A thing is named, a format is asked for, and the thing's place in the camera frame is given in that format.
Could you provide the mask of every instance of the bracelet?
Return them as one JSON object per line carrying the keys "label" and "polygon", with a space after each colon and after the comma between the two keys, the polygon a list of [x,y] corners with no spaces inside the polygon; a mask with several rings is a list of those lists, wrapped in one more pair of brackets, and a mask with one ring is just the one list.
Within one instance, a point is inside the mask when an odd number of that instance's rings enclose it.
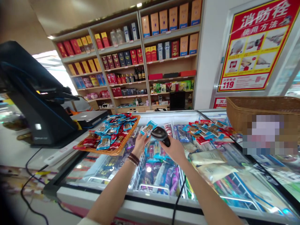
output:
{"label": "bracelet", "polygon": [[129,154],[129,156],[130,157],[132,157],[132,158],[134,158],[135,160],[136,160],[136,162],[138,163],[138,164],[140,164],[140,160],[139,160],[139,158],[135,155],[135,154],[133,154],[132,152]]}
{"label": "bracelet", "polygon": [[133,163],[136,167],[138,167],[138,165],[133,160],[131,160],[130,158],[127,158],[127,160],[130,161],[131,163]]}

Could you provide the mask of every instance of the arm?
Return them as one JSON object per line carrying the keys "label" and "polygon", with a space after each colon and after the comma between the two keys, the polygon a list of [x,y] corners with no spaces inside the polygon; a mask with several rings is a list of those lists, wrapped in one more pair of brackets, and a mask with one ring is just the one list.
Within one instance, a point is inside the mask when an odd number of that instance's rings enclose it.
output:
{"label": "arm", "polygon": [[163,149],[175,161],[187,176],[197,196],[201,209],[208,224],[242,225],[243,223],[231,208],[199,175],[193,165],[187,160],[184,148],[179,140],[169,136],[171,145],[166,147],[160,142]]}
{"label": "arm", "polygon": [[[144,153],[145,145],[150,140],[147,135],[139,134],[132,153],[139,159]],[[123,204],[128,185],[136,166],[129,160],[126,160],[121,169],[114,178],[109,182],[106,188],[87,214],[87,218],[96,221],[101,225],[111,224],[113,218]]]}

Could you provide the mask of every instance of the orange basket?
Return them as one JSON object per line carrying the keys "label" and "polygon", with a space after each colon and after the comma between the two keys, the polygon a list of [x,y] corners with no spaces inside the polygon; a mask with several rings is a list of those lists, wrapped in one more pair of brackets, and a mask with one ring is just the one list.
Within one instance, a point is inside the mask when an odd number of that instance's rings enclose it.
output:
{"label": "orange basket", "polygon": [[300,144],[300,99],[295,97],[227,97],[226,112],[231,126],[242,133],[248,115],[294,115]]}
{"label": "orange basket", "polygon": [[141,116],[139,116],[139,115],[134,115],[132,117],[137,118],[137,120],[135,121],[135,123],[132,126],[129,133],[126,135],[126,137],[121,142],[120,146],[118,148],[116,148],[116,150],[113,150],[113,151],[99,150],[99,151],[97,151],[95,148],[86,148],[83,145],[84,139],[78,145],[76,145],[74,148],[77,150],[80,150],[80,151],[93,152],[93,153],[97,153],[97,154],[104,154],[104,155],[110,155],[110,156],[118,156],[120,154],[120,152],[122,151],[122,149],[125,147],[125,144],[127,143],[128,139],[132,136],[132,134],[133,134],[135,128],[137,127],[138,122],[141,118]]}

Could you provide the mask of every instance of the cash register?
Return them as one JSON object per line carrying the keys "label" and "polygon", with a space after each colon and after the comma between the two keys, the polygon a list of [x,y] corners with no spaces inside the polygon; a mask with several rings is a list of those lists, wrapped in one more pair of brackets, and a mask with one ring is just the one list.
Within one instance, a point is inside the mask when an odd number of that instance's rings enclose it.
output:
{"label": "cash register", "polygon": [[[32,148],[63,148],[86,132],[61,106],[79,100],[16,41],[0,44],[0,93],[7,93],[26,117]],[[99,112],[99,118],[108,113]]]}

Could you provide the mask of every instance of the hand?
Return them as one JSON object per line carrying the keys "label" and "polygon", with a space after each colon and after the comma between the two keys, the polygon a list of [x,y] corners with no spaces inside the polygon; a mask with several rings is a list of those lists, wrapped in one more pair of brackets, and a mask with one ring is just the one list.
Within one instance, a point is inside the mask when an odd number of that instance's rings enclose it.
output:
{"label": "hand", "polygon": [[139,159],[142,157],[145,151],[145,145],[150,141],[151,135],[147,137],[147,134],[142,135],[141,133],[138,134],[135,140],[135,146],[132,153],[138,157]]}
{"label": "hand", "polygon": [[185,152],[184,147],[180,143],[179,140],[174,139],[172,136],[168,136],[171,142],[170,147],[167,147],[163,142],[159,142],[162,148],[165,150],[165,152],[171,157],[171,159],[176,162],[178,165],[181,165],[182,163],[188,161]]}

